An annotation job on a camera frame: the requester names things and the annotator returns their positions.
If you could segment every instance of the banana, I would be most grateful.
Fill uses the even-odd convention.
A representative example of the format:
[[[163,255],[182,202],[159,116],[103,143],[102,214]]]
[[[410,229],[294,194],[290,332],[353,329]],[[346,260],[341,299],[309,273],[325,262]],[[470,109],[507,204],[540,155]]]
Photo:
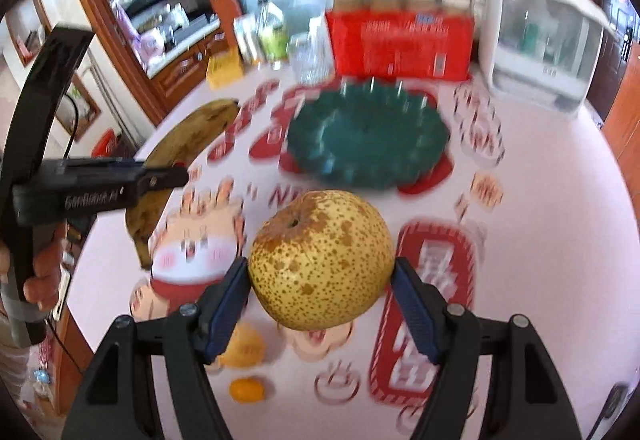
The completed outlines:
[[[181,162],[189,167],[196,157],[231,124],[239,113],[238,101],[219,99],[201,106],[188,115],[158,143],[145,160],[148,167],[162,167]],[[148,239],[156,229],[171,190],[145,194],[138,205],[125,211],[127,230],[138,252],[140,265],[151,268]]]

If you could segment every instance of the blue gripper pad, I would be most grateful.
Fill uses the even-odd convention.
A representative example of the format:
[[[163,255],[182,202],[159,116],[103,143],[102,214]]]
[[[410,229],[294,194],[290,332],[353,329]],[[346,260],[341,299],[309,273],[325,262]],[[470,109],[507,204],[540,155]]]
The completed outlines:
[[[433,285],[427,285],[406,258],[396,258],[391,288],[417,350],[439,364],[444,353],[447,303]]]
[[[238,258],[222,282],[207,287],[198,301],[201,312],[199,332],[206,338],[206,343],[203,348],[196,344],[196,348],[207,363],[225,352],[249,297],[251,280],[247,265],[246,258]]]

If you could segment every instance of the red packaging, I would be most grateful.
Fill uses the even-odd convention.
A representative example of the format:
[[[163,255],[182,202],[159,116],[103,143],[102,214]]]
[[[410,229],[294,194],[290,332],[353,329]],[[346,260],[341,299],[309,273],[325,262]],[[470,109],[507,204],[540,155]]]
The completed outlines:
[[[443,10],[325,13],[337,75],[464,81],[474,18]]]

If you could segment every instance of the wooden cabinet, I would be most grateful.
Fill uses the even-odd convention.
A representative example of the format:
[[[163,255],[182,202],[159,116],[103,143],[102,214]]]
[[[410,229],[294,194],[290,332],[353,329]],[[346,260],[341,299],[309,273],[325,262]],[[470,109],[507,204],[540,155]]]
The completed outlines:
[[[172,110],[188,92],[204,80],[207,75],[204,62],[206,60],[202,49],[193,45],[151,80],[161,94],[167,111]]]
[[[207,77],[209,56],[228,50],[222,29],[217,29],[175,58],[151,80],[167,112]]]
[[[224,52],[229,48],[225,32],[222,29],[212,32],[198,44],[202,49],[202,53],[207,57],[218,54],[219,52]]]

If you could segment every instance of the teal fluted tray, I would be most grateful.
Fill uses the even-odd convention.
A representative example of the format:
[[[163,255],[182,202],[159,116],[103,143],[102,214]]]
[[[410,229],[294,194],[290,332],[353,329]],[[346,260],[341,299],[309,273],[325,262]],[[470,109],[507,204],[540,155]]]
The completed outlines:
[[[287,141],[303,171],[336,186],[383,189],[431,171],[449,130],[424,97],[371,80],[306,102]]]

